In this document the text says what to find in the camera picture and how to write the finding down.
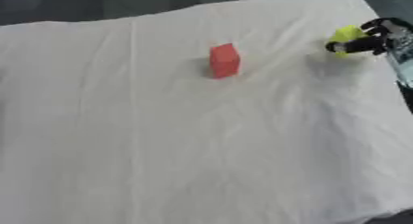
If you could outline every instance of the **wrinkled fabric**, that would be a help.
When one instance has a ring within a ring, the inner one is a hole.
[[[332,224],[413,206],[384,57],[337,58],[363,0],[248,0],[0,29],[0,220]],[[232,42],[241,73],[209,77]]]

